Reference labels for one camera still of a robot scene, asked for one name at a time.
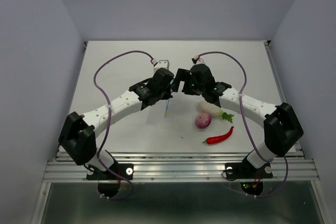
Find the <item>red chili pepper toy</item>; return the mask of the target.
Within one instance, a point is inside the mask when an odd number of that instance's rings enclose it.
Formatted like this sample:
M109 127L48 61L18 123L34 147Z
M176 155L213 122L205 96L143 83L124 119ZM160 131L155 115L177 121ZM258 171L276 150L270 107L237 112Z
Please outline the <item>red chili pepper toy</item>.
M232 126L227 133L220 135L220 136L208 137L205 141L203 141L203 143L207 145L214 145L214 144L221 143L227 140L228 138L230 138L233 131L234 131L234 127Z

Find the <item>white radish toy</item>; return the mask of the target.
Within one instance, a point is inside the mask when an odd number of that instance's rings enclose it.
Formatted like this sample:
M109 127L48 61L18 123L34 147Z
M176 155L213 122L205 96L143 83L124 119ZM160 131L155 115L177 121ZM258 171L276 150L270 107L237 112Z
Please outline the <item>white radish toy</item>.
M211 103L208 103L206 101L201 101L198 103L198 108L204 112L208 113L212 118L221 118L224 121L227 121L229 123L233 123L233 114L228 114L224 112L220 107L213 105Z

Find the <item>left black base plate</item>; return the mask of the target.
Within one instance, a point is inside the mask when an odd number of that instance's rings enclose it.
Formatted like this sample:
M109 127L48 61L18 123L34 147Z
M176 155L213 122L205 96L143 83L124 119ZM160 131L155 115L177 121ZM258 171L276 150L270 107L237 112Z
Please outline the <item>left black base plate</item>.
M101 171L98 168L89 165L86 174L86 180L117 180L119 179L114 174L111 174L109 171ZM133 171L134 171L134 165L131 163L117 163L113 164L109 169L118 174L119 176L122 176L128 180L133 179Z

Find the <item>purple onion toy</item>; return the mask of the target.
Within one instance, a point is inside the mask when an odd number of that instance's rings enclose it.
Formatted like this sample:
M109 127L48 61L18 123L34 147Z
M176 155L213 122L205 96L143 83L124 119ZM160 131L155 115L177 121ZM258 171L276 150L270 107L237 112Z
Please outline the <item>purple onion toy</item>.
M211 124L212 117L208 113L200 113L195 118L195 126L199 129L204 129Z

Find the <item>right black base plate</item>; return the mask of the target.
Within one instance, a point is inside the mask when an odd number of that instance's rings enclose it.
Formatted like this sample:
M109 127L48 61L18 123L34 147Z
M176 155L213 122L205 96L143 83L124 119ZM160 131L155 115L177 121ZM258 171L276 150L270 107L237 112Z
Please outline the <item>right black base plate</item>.
M237 179L255 179L261 176L261 179L273 178L272 169L269 163L260 168L255 168L250 163L226 163L224 168L225 177L228 180Z

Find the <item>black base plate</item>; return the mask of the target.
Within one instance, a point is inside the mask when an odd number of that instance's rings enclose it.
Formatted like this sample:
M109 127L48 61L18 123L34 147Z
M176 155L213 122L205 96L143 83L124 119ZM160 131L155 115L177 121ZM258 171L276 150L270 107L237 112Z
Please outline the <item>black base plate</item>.
M224 168L225 177L228 180L237 179L255 179L261 176L261 179L273 178L272 169L269 163L260 168L255 168L250 163L226 163Z
M117 180L119 179L114 174L111 174L109 171L101 171L98 168L89 165L86 174L86 180ZM131 163L117 163L113 164L109 169L118 174L119 176L122 176L128 180L133 179L133 171L134 171L134 165Z

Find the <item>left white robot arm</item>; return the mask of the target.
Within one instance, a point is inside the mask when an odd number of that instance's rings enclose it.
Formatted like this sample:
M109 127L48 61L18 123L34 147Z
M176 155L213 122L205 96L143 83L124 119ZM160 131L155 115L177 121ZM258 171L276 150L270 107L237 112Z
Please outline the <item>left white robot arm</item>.
M170 97L174 74L160 68L153 77L138 82L107 104L82 115L70 113L63 124L58 142L78 166L91 165L106 179L117 172L115 160L97 148L96 137L105 133L107 140L110 126L133 113Z

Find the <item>aluminium mounting rail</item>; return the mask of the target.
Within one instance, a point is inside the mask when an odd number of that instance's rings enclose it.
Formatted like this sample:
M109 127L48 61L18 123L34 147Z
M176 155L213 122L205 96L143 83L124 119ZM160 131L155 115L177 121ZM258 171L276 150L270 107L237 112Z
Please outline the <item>aluminium mounting rail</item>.
M243 153L114 153L119 163L134 165L134 183L158 182L222 182L221 176L226 163L240 162ZM304 158L301 152L287 157L288 167L282 158L271 163L273 181L281 181L288 171L289 181L319 180L313 160ZM86 182L87 170L71 161L65 152L48 162L45 168L44 183Z

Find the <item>clear zip top bag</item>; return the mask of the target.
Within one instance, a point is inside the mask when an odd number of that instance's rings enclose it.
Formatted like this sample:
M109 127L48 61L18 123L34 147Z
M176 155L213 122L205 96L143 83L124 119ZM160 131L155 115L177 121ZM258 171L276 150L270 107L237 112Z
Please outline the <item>clear zip top bag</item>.
M172 90L169 90L164 95L163 100L159 100L155 105L151 106L148 111L146 123L149 125L156 125L160 123L167 116L167 109L169 101L172 98Z

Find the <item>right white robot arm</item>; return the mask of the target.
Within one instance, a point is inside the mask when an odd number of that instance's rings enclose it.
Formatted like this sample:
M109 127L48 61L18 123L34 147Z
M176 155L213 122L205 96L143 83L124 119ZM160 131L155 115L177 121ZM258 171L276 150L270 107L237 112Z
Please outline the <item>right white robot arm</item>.
M172 90L178 91L184 82L182 92L188 95L201 95L205 100L198 108L213 118L232 122L233 115L225 110L242 115L243 120L250 119L264 129L264 142L254 146L242 163L244 175L253 177L266 163L276 157L283 157L303 136L303 129L291 105L265 103L242 94L224 82L216 82L210 68L196 64L190 70L178 69L172 83Z

